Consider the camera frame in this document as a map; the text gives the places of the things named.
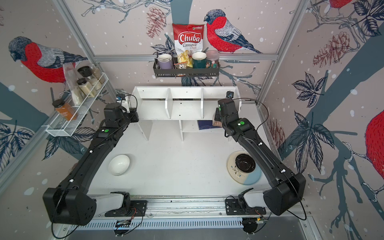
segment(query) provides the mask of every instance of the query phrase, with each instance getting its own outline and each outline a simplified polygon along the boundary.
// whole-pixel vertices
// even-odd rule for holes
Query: red bird
[[[67,53],[59,48],[49,48],[18,36],[8,46],[14,61],[20,60],[36,77],[50,83],[64,83],[64,63],[87,60],[80,55]]]
[[[365,145],[367,147],[366,154],[358,154],[352,151],[352,147],[348,142],[343,142],[348,145],[351,151],[351,157],[347,161],[352,161],[353,155],[367,159],[372,163],[373,167],[384,179],[384,111],[379,113],[376,117],[372,118],[367,126],[365,132]],[[377,194],[384,190],[384,185],[378,190],[373,190],[367,183],[363,182],[363,185],[367,186],[373,193],[374,199],[370,199],[372,202],[377,202]]]
[[[340,8],[344,7],[345,5],[350,3],[351,1],[352,0],[321,0],[320,2],[315,3],[313,5],[316,6],[322,2],[327,2],[331,6],[331,8],[337,8],[338,9],[338,11],[339,11],[339,15],[337,15],[337,17],[338,17],[338,16],[343,15],[343,13],[340,13]]]
[[[240,30],[229,22],[223,10],[210,10],[204,21],[207,22],[208,41],[219,52],[233,53],[239,49],[248,49],[261,53],[253,48],[253,45],[244,38]]]

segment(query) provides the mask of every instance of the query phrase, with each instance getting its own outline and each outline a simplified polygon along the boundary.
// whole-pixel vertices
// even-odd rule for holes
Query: orange spice jar
[[[54,100],[52,105],[55,107],[55,110],[60,113],[66,120],[70,121],[75,120],[77,118],[77,114],[75,114],[75,110],[68,103],[64,102],[61,99]]]

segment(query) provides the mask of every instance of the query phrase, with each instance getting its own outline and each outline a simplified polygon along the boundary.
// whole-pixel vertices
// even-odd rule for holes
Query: white table surface
[[[254,104],[243,104],[241,118],[248,118],[257,127],[260,117]],[[270,148],[264,128],[258,133]],[[180,139],[178,121],[153,121],[149,141],[139,127],[132,123],[116,147],[108,154],[89,187],[89,195],[129,192],[131,195],[228,196],[248,188],[269,188],[264,174],[253,185],[234,181],[226,167],[228,156],[243,150],[233,139],[228,141],[222,132],[186,132]],[[108,172],[112,158],[127,155],[128,170],[120,176]]]

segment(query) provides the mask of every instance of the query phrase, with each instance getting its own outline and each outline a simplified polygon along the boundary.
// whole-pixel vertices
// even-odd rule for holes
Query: white bowl
[[[128,169],[129,163],[128,156],[118,155],[109,163],[108,171],[112,175],[120,175]]]

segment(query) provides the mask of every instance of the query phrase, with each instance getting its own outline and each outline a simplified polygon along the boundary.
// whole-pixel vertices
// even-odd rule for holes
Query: pine cone illustration
[[[159,8],[150,7],[147,12],[147,24],[147,35],[153,39],[155,35],[159,36],[160,32],[164,30],[166,16]]]
[[[349,49],[349,34],[340,32],[328,40],[328,44],[320,49],[317,56],[313,57],[313,66],[331,65],[331,62],[337,63]]]
[[[285,142],[284,129],[277,123],[277,119],[267,122],[267,126],[271,132],[276,148],[279,148]]]

